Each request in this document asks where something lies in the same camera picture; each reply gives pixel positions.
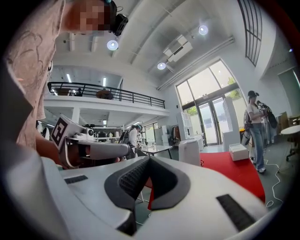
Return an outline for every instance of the white box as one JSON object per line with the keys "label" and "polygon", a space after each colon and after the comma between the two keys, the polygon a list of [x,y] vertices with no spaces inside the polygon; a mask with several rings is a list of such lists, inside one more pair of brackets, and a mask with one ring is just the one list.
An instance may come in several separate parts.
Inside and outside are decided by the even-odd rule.
{"label": "white box", "polygon": [[229,145],[229,153],[233,161],[249,158],[249,151],[242,144]]}

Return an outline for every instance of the ceiling vent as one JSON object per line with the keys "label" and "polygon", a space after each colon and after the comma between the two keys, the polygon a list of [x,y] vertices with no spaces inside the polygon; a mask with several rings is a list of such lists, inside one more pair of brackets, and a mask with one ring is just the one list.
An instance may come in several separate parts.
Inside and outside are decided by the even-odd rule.
{"label": "ceiling vent", "polygon": [[191,43],[183,35],[180,35],[164,50],[164,54],[168,57],[168,62],[177,62],[192,49]]}

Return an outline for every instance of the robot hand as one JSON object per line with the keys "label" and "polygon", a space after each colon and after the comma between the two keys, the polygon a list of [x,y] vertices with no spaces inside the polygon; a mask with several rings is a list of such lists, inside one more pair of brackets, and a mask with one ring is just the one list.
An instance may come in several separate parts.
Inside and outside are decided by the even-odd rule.
{"label": "robot hand", "polygon": [[[93,129],[82,127],[64,115],[58,119],[51,133],[51,139],[59,150],[62,164],[69,168],[77,167],[74,165],[76,163],[74,159],[79,159],[81,163],[85,160],[97,161],[126,156],[130,151],[127,144],[95,142]],[[75,150],[71,154],[69,150],[72,148],[78,148],[78,151]]]}

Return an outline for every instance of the white column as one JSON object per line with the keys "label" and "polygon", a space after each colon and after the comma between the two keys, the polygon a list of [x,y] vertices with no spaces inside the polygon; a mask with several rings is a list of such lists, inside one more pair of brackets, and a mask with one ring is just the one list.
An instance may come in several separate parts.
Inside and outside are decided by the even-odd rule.
{"label": "white column", "polygon": [[72,121],[79,124],[80,108],[73,108]]}

